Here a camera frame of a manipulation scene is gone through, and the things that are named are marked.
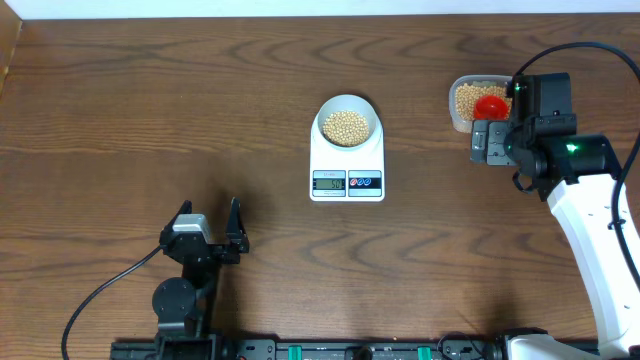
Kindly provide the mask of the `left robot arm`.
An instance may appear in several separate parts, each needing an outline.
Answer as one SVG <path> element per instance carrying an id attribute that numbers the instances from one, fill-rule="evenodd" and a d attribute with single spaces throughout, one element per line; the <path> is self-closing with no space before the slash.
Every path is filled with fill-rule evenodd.
<path id="1" fill-rule="evenodd" d="M 223 242 L 213 240 L 206 216 L 193 213 L 192 203 L 186 200 L 162 229 L 159 245 L 165 256 L 182 266 L 182 272 L 163 281 L 152 296 L 158 334 L 203 338 L 209 333 L 221 268 L 238 264 L 250 249 L 240 201 L 231 200 Z"/>

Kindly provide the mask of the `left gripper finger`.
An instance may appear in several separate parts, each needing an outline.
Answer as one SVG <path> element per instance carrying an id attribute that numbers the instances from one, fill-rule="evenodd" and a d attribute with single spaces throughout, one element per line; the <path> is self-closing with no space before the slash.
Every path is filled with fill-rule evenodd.
<path id="1" fill-rule="evenodd" d="M 231 200 L 229 219 L 227 221 L 226 238 L 234 245 L 248 245 L 249 239 L 240 214 L 240 201 L 234 197 Z"/>
<path id="2" fill-rule="evenodd" d="M 162 234 L 170 234 L 173 232 L 173 226 L 180 215 L 183 214 L 191 214 L 192 213 L 192 202 L 190 200 L 185 200 L 180 206 L 179 210 L 173 216 L 173 218 L 164 226 L 162 229 Z"/>

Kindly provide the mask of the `red plastic measuring scoop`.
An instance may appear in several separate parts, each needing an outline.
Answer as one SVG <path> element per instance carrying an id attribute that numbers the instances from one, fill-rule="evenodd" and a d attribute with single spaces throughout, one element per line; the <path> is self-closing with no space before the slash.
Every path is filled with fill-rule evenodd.
<path id="1" fill-rule="evenodd" d="M 480 97 L 473 109 L 475 120 L 503 121 L 508 118 L 509 106 L 507 102 L 496 95 Z"/>

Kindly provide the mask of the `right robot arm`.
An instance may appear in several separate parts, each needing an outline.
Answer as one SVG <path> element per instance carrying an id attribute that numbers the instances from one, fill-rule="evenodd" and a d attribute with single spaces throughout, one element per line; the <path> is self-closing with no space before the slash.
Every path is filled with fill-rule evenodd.
<path id="1" fill-rule="evenodd" d="M 639 356 L 639 233 L 629 214 L 624 171 L 602 135 L 580 135 L 572 113 L 476 120 L 472 159 L 514 166 L 530 178 L 560 224 L 594 314 L 599 359 Z"/>

